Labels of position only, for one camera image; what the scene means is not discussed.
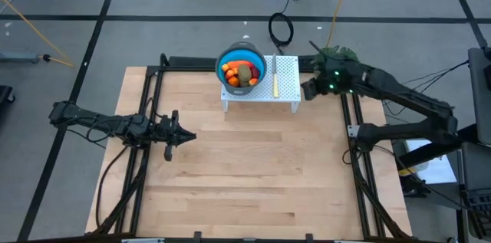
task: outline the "concrete floor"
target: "concrete floor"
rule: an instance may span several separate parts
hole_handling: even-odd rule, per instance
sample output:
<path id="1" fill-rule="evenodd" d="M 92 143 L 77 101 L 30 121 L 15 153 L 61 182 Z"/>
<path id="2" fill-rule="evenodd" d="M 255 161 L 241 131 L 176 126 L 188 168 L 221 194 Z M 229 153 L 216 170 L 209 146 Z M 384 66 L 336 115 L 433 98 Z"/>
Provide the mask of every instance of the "concrete floor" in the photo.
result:
<path id="1" fill-rule="evenodd" d="M 109 15 L 270 16 L 286 0 L 112 0 Z M 491 18 L 491 0 L 467 0 L 476 18 Z M 17 0 L 26 15 L 99 15 L 104 0 Z M 338 0 L 290 2 L 286 15 L 332 16 Z M 11 14 L 8 9 L 3 14 Z M 343 17 L 465 18 L 459 0 L 344 0 Z M 106 21 L 98 38 L 77 104 L 114 112 L 124 69 L 157 64 L 169 55 L 215 57 L 232 42 L 248 41 L 264 54 L 275 47 L 267 22 L 248 21 Z M 76 63 L 0 64 L 0 84 L 15 88 L 17 101 L 0 126 L 0 241 L 14 241 L 49 154 L 56 130 L 48 123 L 55 101 L 68 99 L 95 21 L 33 21 Z M 327 41 L 330 23 L 295 22 L 295 37 L 286 54 L 314 54 L 308 44 Z M 491 39 L 491 25 L 479 25 Z M 339 22 L 332 44 L 348 46 L 366 64 L 394 74 L 400 81 L 452 67 L 477 47 L 468 24 L 381 24 Z M 55 54 L 22 21 L 0 21 L 0 50 Z M 434 84 L 427 94 L 455 106 L 460 127 L 474 122 L 469 71 L 462 67 Z M 405 110 L 400 118 L 420 120 Z M 82 235 L 91 207 L 103 150 L 67 134 L 41 204 L 30 239 Z M 456 235 L 455 213 L 423 200 L 407 200 L 414 235 L 442 241 Z"/>

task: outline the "black metal frame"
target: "black metal frame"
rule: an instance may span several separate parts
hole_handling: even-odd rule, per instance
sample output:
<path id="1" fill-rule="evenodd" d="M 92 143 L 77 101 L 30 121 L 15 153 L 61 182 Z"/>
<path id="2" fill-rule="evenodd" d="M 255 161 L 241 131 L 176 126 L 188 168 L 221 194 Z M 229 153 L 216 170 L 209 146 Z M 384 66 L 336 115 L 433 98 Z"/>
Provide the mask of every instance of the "black metal frame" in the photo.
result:
<path id="1" fill-rule="evenodd" d="M 215 64 L 203 64 L 202 62 L 208 62 L 212 63 L 214 62 L 215 59 L 213 58 L 194 58 L 194 57 L 179 57 L 179 60 L 173 60 L 176 57 L 170 57 L 169 61 L 170 62 L 184 62 L 188 60 L 188 66 L 186 65 L 173 65 L 170 64 L 169 61 L 166 59 L 166 56 L 164 54 L 161 54 L 160 56 L 160 66 L 149 66 L 147 67 L 147 72 L 146 72 L 146 77 L 145 81 L 143 83 L 143 92 L 141 95 L 140 99 L 140 108 L 139 108 L 139 113 L 140 114 L 145 114 L 145 105 L 148 101 L 148 93 L 150 91 L 150 82 L 153 77 L 153 75 L 157 75 L 157 82 L 154 88 L 154 93 L 153 93 L 153 102 L 155 102 L 155 107 L 158 107 L 158 102 L 160 98 L 160 92 L 161 92 L 161 87 L 163 83 L 163 74 L 164 72 L 167 71 L 215 71 Z M 299 64 L 301 66 L 301 72 L 308 72 L 311 73 L 312 69 L 309 67 L 308 62 L 311 60 L 309 57 L 302 57 L 299 60 Z M 360 101 L 358 96 L 354 95 L 353 96 L 353 102 L 354 102 L 354 112 L 357 118 L 358 124 L 363 123 L 363 116 L 361 112 L 361 106 L 360 106 Z M 341 95 L 341 105 L 343 109 L 343 114 L 344 114 L 344 121 L 345 121 L 345 129 L 347 129 L 348 125 L 351 125 L 351 117 L 350 117 L 350 111 L 349 111 L 349 106 L 348 106 L 348 99 L 346 98 L 345 95 Z M 155 114 L 153 110 L 151 110 L 150 113 L 150 119 L 155 120 Z M 355 162 L 357 159 L 356 152 L 354 150 L 354 142 L 351 140 L 348 140 L 348 145 L 350 147 L 350 154 L 351 154 L 351 161 Z M 128 165 L 127 165 L 127 172 L 124 178 L 124 188 L 123 188 L 123 193 L 127 193 L 127 190 L 129 189 L 129 186 L 131 184 L 131 179 L 133 177 L 133 171 L 135 168 L 136 164 L 136 158 L 137 158 L 137 149 L 132 149 L 130 158 L 128 159 Z M 142 155 L 142 160 L 140 164 L 140 168 L 143 169 L 144 172 L 147 171 L 147 164 L 148 164 L 148 156 L 150 155 L 150 145 L 146 146 L 143 149 L 143 155 Z M 363 159 L 364 159 L 364 164 L 365 164 L 365 169 L 366 169 L 366 177 L 368 180 L 368 185 L 371 188 L 371 191 L 374 193 L 375 196 L 377 196 L 377 188 L 375 186 L 375 177 L 374 177 L 374 172 L 373 168 L 371 165 L 371 159 L 370 159 L 370 154 L 369 153 L 364 153 L 363 154 Z M 355 175 L 355 166 L 356 164 L 353 163 L 353 173 Z M 134 206 L 133 206 L 133 211 L 131 213 L 131 220 L 130 220 L 130 230 L 129 230 L 129 235 L 135 235 L 137 232 L 137 225 L 138 225 L 138 218 L 140 215 L 140 207 L 141 207 L 141 202 L 142 202 L 142 195 L 143 195 L 143 188 L 144 188 L 144 181 L 145 181 L 146 175 L 143 176 L 141 183 L 139 184 L 139 187 L 136 191 L 135 195 L 135 200 L 134 200 Z M 359 185 L 355 182 L 354 186 L 356 188 L 356 195 L 357 195 L 357 201 L 358 201 L 358 209 L 360 212 L 360 220 L 361 220 L 361 230 L 362 230 L 362 235 L 364 240 L 370 239 L 371 241 L 377 241 L 381 240 L 382 238 L 385 238 L 385 230 L 384 230 L 384 224 L 381 221 L 380 216 L 378 215 L 377 211 L 374 209 L 374 217 L 375 217 L 375 225 L 377 227 L 377 237 L 371 236 L 370 233 L 370 227 L 369 227 L 369 222 L 368 222 L 368 216 L 367 216 L 367 209 L 365 206 L 364 202 L 364 193 L 362 190 L 359 188 Z M 116 229 L 115 233 L 121 233 L 122 232 L 122 226 L 124 223 L 124 218 L 125 214 L 124 211 L 121 212 L 120 217 L 117 219 L 116 223 Z M 213 239 L 213 238 L 201 238 L 200 237 L 200 232 L 197 232 L 195 234 L 196 236 L 199 235 L 199 240 L 198 242 L 244 242 L 243 238 L 227 238 L 227 239 Z M 189 241 L 191 238 L 166 238 L 167 242 L 181 242 L 181 241 Z M 324 240 L 324 241 L 318 241 L 314 240 L 312 235 L 307 234 L 306 235 L 306 241 L 311 241 L 311 242 L 333 242 L 330 240 Z M 263 241 L 263 242 L 279 242 L 279 241 L 284 241 L 284 242 L 305 242 L 305 241 L 299 241 L 299 240 L 256 240 L 256 241 Z"/>

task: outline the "bowl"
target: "bowl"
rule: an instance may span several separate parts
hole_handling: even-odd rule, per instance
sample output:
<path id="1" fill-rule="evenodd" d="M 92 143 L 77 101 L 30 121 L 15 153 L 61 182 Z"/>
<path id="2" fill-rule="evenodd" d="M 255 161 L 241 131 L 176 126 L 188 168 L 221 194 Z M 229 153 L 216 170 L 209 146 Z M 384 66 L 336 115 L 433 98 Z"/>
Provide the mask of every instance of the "bowl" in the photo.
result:
<path id="1" fill-rule="evenodd" d="M 231 61 L 245 60 L 254 64 L 254 66 L 259 70 L 258 82 L 252 86 L 248 87 L 234 87 L 229 85 L 225 79 L 225 74 L 222 71 L 222 65 L 229 63 Z M 250 93 L 254 87 L 259 85 L 264 79 L 266 74 L 267 65 L 264 56 L 255 48 L 254 44 L 246 41 L 240 41 L 232 44 L 230 48 L 222 52 L 222 54 L 216 60 L 215 72 L 218 79 L 225 86 L 225 89 L 235 95 L 245 95 Z"/>

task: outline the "wooden table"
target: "wooden table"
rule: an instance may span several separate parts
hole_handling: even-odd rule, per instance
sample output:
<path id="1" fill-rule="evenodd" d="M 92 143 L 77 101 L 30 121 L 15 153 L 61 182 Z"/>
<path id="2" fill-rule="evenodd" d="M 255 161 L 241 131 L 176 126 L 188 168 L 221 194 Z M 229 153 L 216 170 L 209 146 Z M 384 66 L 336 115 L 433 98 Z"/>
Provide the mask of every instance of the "wooden table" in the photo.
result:
<path id="1" fill-rule="evenodd" d="M 137 112 L 145 71 L 127 68 L 116 114 Z M 165 144 L 152 144 L 137 236 L 191 238 L 201 231 L 204 238 L 363 238 L 351 166 L 341 161 L 348 141 L 339 96 L 303 101 L 296 114 L 281 103 L 231 103 L 223 113 L 214 73 L 163 77 L 158 112 L 179 110 L 182 127 L 198 138 L 175 148 L 172 162 L 163 158 Z M 380 101 L 362 98 L 361 107 L 365 122 L 385 124 Z M 109 141 L 101 173 L 122 148 L 120 140 Z M 129 153 L 104 181 L 101 220 L 120 198 Z M 394 158 L 378 149 L 371 158 L 381 203 L 411 234 Z M 87 231 L 96 228 L 94 210 L 95 196 Z"/>

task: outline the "white perforated rack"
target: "white perforated rack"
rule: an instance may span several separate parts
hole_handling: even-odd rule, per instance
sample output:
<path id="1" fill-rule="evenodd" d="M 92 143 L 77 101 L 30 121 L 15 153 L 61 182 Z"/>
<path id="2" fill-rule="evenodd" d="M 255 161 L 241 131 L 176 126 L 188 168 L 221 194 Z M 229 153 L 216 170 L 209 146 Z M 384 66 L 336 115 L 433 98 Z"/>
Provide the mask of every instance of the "white perforated rack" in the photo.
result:
<path id="1" fill-rule="evenodd" d="M 300 105 L 300 73 L 298 57 L 276 56 L 278 73 L 279 98 L 273 97 L 272 56 L 264 56 L 268 65 L 264 79 L 246 95 L 238 96 L 229 93 L 222 85 L 222 107 L 229 110 L 229 101 L 234 102 L 284 102 L 292 104 L 292 113 L 296 113 Z"/>

